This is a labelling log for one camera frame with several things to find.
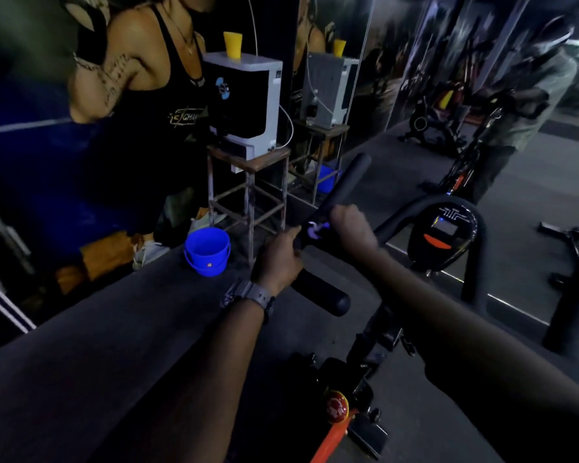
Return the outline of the person's left hand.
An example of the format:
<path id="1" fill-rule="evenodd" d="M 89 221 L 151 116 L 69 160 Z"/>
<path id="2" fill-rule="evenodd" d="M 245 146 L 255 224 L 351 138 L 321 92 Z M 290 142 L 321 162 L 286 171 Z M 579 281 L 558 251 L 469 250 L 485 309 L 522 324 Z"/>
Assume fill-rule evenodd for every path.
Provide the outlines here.
<path id="1" fill-rule="evenodd" d="M 250 279 L 273 297 L 289 287 L 303 269 L 301 253 L 294 248 L 301 229 L 291 227 L 270 237 L 255 260 Z"/>

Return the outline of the person's right hand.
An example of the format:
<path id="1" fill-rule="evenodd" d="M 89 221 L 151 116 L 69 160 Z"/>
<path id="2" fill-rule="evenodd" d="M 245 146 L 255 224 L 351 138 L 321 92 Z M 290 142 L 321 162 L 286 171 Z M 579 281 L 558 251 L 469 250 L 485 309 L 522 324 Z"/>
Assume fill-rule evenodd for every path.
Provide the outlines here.
<path id="1" fill-rule="evenodd" d="M 377 255 L 377 238 L 366 216 L 356 205 L 335 205 L 330 212 L 330 225 L 344 251 L 356 262 L 363 263 Z"/>

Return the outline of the person's right forearm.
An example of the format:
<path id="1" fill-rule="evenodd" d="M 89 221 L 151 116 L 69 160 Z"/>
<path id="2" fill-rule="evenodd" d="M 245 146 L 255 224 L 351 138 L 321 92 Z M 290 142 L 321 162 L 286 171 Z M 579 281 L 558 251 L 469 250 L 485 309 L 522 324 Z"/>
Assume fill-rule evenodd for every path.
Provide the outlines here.
<path id="1" fill-rule="evenodd" d="M 384 249 L 355 257 L 397 301 L 428 379 L 505 463 L 579 463 L 579 384 L 509 333 L 428 285 Z"/>

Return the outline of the person's left forearm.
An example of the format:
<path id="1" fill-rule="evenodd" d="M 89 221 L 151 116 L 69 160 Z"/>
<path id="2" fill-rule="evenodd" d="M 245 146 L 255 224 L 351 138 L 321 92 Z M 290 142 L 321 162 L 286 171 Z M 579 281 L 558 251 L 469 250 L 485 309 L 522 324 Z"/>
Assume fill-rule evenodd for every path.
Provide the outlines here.
<path id="1" fill-rule="evenodd" d="M 225 310 L 86 463 L 223 463 L 264 310 Z"/>

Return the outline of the rusty metal stool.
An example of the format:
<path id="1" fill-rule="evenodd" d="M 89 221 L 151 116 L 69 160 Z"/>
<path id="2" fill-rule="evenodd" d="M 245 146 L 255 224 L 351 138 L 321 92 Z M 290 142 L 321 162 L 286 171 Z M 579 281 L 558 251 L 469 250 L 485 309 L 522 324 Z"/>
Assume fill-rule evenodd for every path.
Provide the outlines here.
<path id="1" fill-rule="evenodd" d="M 215 213 L 225 215 L 232 219 L 233 223 L 227 228 L 232 228 L 236 225 L 245 225 L 247 227 L 247 259 L 250 267 L 255 264 L 255 250 L 254 250 L 254 232 L 255 227 L 262 225 L 262 223 L 272 217 L 280 214 L 280 229 L 284 230 L 286 225 L 286 211 L 287 211 L 287 196 L 288 196 L 288 175 L 290 164 L 291 151 L 289 147 L 278 147 L 270 152 L 256 157 L 252 160 L 246 160 L 242 157 L 233 155 L 225 150 L 220 149 L 214 145 L 207 146 L 207 191 L 208 191 L 208 226 L 215 226 Z M 213 159 L 217 159 L 224 163 L 231 165 L 234 168 L 244 173 L 245 181 L 240 185 L 236 185 L 216 194 L 214 189 L 214 164 Z M 282 163 L 283 172 L 281 176 L 281 197 L 275 197 L 268 191 L 257 186 L 255 177 L 258 172 L 261 172 L 274 164 Z M 239 192 L 244 191 L 244 210 L 243 213 L 236 213 L 222 204 L 220 201 L 224 198 Z M 272 209 L 264 212 L 260 217 L 255 217 L 255 195 L 260 194 L 274 203 Z"/>

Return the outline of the grey wristwatch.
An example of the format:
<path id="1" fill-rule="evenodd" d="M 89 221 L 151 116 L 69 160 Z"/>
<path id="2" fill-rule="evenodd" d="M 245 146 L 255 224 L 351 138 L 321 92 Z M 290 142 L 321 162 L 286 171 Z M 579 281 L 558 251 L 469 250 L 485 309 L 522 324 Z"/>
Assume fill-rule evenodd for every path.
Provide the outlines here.
<path id="1" fill-rule="evenodd" d="M 251 280 L 239 278 L 226 290 L 220 302 L 220 306 L 222 309 L 225 309 L 243 299 L 253 301 L 261 307 L 263 310 L 263 325 L 267 325 L 270 314 L 273 311 L 273 304 L 276 297 L 265 287 L 262 287 Z"/>

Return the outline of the blue plastic bucket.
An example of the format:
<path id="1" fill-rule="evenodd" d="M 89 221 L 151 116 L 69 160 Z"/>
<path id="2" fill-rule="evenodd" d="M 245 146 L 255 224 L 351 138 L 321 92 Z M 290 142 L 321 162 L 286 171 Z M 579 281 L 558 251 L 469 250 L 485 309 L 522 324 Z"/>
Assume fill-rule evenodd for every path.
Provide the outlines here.
<path id="1" fill-rule="evenodd" d="M 231 247 L 227 232 L 217 227 L 205 227 L 188 235 L 184 255 L 196 273 L 212 278 L 225 271 Z"/>

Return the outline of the black bike console display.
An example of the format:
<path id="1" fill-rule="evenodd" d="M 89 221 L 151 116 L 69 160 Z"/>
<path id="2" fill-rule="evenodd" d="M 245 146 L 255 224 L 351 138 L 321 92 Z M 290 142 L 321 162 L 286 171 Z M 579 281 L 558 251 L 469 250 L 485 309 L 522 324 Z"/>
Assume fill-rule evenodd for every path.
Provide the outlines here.
<path id="1" fill-rule="evenodd" d="M 440 203 L 421 211 L 410 232 L 407 254 L 411 269 L 440 272 L 461 257 L 477 237 L 479 224 L 468 208 Z"/>

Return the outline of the white and black water purifier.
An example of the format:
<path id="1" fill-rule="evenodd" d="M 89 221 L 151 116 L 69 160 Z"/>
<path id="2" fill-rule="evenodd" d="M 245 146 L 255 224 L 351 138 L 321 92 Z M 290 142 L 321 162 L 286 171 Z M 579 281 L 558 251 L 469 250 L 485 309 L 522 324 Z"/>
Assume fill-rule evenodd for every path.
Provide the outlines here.
<path id="1" fill-rule="evenodd" d="M 219 149 L 245 161 L 277 147 L 283 62 L 243 53 L 203 54 L 208 124 Z"/>

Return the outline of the red resistance knob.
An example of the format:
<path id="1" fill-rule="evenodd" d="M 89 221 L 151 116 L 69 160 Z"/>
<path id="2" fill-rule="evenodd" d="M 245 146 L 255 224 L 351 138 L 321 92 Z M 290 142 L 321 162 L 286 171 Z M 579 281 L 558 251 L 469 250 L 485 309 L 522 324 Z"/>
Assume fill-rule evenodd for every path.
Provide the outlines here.
<path id="1" fill-rule="evenodd" d="M 350 404 L 348 398 L 339 390 L 329 389 L 325 394 L 325 415 L 331 425 L 348 420 Z"/>

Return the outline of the orange cardboard box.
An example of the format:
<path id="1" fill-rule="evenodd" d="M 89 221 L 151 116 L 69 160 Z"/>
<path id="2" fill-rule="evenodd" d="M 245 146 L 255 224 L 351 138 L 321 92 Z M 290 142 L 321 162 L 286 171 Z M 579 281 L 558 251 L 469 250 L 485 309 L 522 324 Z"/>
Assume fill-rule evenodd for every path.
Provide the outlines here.
<path id="1" fill-rule="evenodd" d="M 136 251 L 146 238 L 125 231 L 113 233 L 91 242 L 79 250 L 79 260 L 55 271 L 55 280 L 62 295 L 67 295 L 87 281 L 99 280 L 118 268 L 132 264 Z"/>

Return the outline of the yellow plastic cup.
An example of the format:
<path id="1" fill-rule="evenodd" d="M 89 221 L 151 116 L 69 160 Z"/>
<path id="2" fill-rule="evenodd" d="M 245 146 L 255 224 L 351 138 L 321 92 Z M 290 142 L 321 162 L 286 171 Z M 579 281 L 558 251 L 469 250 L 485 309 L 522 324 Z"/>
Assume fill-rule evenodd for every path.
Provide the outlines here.
<path id="1" fill-rule="evenodd" d="M 226 56 L 231 60 L 240 60 L 242 53 L 243 35 L 239 32 L 224 31 Z"/>

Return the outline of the black exercise machine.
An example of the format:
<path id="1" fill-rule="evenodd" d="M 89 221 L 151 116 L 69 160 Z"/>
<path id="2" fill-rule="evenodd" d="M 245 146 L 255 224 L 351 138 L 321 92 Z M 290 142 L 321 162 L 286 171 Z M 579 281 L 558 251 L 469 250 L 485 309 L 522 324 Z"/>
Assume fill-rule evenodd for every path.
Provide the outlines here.
<path id="1" fill-rule="evenodd" d="M 563 230 L 544 222 L 537 231 L 567 243 L 574 255 L 575 267 L 571 275 L 552 272 L 548 282 L 561 291 L 545 337 L 543 346 L 569 360 L 579 360 L 579 226 Z"/>

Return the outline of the black and orange bike frame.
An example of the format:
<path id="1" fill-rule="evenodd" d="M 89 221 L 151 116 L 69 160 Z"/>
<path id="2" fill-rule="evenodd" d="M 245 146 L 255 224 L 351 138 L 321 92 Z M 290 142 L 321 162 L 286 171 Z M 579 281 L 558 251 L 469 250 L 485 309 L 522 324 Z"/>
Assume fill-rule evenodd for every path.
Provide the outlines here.
<path id="1" fill-rule="evenodd" d="M 326 358 L 318 366 L 314 353 L 292 355 L 288 368 L 298 410 L 292 413 L 288 431 L 296 440 L 288 451 L 291 463 L 327 463 L 346 437 L 368 457 L 380 459 L 389 433 L 380 423 L 381 410 L 373 404 L 369 381 L 399 345 L 409 356 L 416 354 L 400 319 L 382 303 L 364 331 L 356 335 L 346 359 Z M 337 425 L 326 420 L 325 394 L 329 389 L 342 392 L 350 404 L 348 420 Z"/>

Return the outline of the athlete wall poster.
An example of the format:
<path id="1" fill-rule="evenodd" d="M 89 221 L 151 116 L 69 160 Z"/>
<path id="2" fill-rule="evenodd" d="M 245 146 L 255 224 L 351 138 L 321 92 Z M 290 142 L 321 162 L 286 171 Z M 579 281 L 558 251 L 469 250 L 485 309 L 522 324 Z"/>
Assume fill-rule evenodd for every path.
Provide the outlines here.
<path id="1" fill-rule="evenodd" d="M 54 269 L 185 241 L 216 0 L 0 0 L 0 212 Z"/>

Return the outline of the large wall mirror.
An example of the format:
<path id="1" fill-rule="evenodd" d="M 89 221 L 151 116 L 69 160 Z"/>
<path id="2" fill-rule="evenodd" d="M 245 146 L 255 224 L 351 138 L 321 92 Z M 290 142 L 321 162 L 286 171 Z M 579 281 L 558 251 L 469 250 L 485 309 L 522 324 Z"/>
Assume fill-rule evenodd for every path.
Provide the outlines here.
<path id="1" fill-rule="evenodd" d="M 422 195 L 418 185 L 441 178 L 450 159 L 398 142 L 401 126 L 349 153 L 366 152 L 372 164 L 347 200 L 376 227 L 403 204 Z M 579 130 L 575 138 L 540 132 L 513 156 L 479 203 L 492 244 L 490 312 L 527 319 L 543 333 L 561 293 L 551 272 L 570 274 L 574 262 L 563 241 L 541 234 L 539 222 L 579 225 Z"/>

